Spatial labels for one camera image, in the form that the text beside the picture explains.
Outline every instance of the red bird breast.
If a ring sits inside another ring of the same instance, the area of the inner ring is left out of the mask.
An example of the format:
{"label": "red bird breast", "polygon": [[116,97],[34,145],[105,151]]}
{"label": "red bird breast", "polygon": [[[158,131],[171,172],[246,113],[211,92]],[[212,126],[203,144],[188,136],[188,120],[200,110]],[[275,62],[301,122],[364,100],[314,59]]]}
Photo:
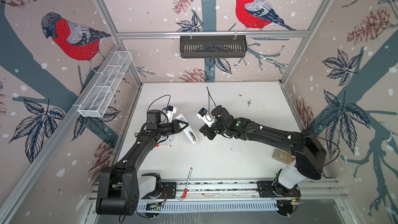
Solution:
{"label": "red bird breast", "polygon": [[65,19],[60,19],[56,23],[55,27],[58,37],[52,39],[69,57],[79,61],[90,60],[99,51],[100,40],[96,40],[84,46],[77,46],[68,43],[67,38],[70,35],[70,28]]}
{"label": "red bird breast", "polygon": [[236,17],[244,24],[247,28],[259,28],[262,29],[265,26],[271,24],[271,21],[260,19],[251,15],[246,9],[245,4],[253,2],[254,0],[236,0]]}

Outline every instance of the red pen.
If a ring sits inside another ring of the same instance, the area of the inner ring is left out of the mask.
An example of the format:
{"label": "red pen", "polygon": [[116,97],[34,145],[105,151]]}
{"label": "red pen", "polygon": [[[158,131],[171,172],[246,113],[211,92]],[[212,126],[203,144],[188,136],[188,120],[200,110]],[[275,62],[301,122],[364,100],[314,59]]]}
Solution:
{"label": "red pen", "polygon": [[191,173],[192,173],[192,167],[189,170],[188,181],[187,181],[187,184],[185,185],[184,193],[182,194],[182,199],[185,199],[185,197],[187,196],[188,184],[189,184],[189,179],[191,178]]}

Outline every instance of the gray floor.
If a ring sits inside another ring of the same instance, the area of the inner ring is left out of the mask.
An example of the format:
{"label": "gray floor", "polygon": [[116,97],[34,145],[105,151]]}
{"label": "gray floor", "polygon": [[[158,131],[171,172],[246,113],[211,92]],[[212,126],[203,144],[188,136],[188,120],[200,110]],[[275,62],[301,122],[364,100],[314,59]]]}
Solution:
{"label": "gray floor", "polygon": [[[334,200],[306,200],[291,218],[274,211],[266,212],[206,212],[191,214],[160,214],[147,220],[134,214],[126,216],[123,224],[343,224]],[[95,224],[119,224],[119,216],[98,215]]]}

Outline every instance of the wallpaper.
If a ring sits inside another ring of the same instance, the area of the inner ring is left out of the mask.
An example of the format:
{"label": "wallpaper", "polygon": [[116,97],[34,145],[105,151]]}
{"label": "wallpaper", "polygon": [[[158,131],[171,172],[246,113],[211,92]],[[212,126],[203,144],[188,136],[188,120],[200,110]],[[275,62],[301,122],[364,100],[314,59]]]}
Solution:
{"label": "wallpaper", "polygon": [[142,82],[278,80],[301,38],[249,38],[244,58],[183,59],[179,39],[123,40]]}
{"label": "wallpaper", "polygon": [[398,223],[397,5],[335,0],[286,85],[362,223]]}
{"label": "wallpaper", "polygon": [[0,29],[2,204],[114,43],[92,0],[1,0]]}
{"label": "wallpaper", "polygon": [[[119,32],[307,29],[321,0],[104,0]],[[199,24],[192,25],[196,14]]]}
{"label": "wallpaper", "polygon": [[127,72],[102,119],[79,115],[12,223],[80,221],[100,172],[111,163],[136,95],[137,87]]}

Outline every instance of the white wire mesh basket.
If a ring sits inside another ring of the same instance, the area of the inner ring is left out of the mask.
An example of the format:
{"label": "white wire mesh basket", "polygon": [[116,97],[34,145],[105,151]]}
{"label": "white wire mesh basket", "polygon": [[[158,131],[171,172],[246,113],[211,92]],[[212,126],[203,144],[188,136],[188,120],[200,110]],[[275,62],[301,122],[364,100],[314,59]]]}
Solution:
{"label": "white wire mesh basket", "polygon": [[119,83],[132,60],[128,51],[117,51],[95,85],[78,109],[83,117],[102,118],[108,108]]}

